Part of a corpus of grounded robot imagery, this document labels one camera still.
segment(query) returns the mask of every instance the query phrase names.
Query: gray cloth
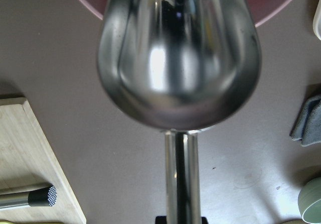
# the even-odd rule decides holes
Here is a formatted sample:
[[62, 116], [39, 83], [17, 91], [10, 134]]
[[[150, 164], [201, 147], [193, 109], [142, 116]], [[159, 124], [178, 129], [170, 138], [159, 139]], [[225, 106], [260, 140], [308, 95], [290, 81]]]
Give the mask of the gray cloth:
[[321, 95], [305, 102], [290, 136], [294, 141], [302, 140], [302, 146], [321, 143]]

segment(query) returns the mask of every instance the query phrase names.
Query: pink bowl rim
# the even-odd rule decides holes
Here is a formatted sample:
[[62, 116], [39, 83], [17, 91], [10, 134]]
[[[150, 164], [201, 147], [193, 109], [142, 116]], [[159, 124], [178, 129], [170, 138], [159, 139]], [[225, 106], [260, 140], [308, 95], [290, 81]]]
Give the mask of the pink bowl rim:
[[[96, 17], [99, 19], [103, 19], [103, 15], [96, 10], [89, 1], [87, 0], [79, 0], [88, 10], [90, 10]], [[281, 10], [283, 10], [292, 0], [285, 0], [281, 5], [279, 5], [275, 10], [273, 10], [270, 14], [266, 15], [264, 18], [259, 20], [258, 22], [255, 23], [256, 27], [261, 26], [271, 18], [273, 18], [276, 14], [278, 14]]]

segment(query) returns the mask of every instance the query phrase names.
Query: metal scoop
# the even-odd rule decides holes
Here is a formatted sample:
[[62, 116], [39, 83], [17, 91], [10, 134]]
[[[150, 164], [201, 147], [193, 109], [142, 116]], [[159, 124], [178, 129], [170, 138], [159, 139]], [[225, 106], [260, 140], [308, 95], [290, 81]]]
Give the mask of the metal scoop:
[[250, 96], [260, 48], [245, 0], [109, 0], [98, 51], [108, 95], [166, 130], [168, 224], [200, 224], [197, 132]]

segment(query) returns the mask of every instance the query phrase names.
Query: wooden cutting board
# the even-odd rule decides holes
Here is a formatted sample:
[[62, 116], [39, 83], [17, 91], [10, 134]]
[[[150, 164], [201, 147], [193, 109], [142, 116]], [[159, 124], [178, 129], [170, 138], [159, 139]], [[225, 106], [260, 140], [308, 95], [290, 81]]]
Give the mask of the wooden cutting board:
[[25, 98], [0, 99], [0, 194], [53, 184], [53, 207], [0, 210], [0, 220], [85, 224], [68, 180]]

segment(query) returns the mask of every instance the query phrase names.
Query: gray countertop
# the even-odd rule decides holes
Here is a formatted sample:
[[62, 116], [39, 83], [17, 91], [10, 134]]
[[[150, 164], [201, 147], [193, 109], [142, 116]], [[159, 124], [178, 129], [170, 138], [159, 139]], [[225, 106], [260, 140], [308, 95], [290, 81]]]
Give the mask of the gray countertop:
[[[258, 86], [235, 115], [199, 135], [202, 215], [210, 224], [299, 218], [321, 175], [321, 145], [289, 132], [321, 83], [318, 0], [294, 0], [258, 28]], [[166, 214], [164, 137], [119, 111], [95, 55], [101, 21], [77, 0], [0, 0], [0, 97], [28, 98], [88, 223], [154, 223]]]

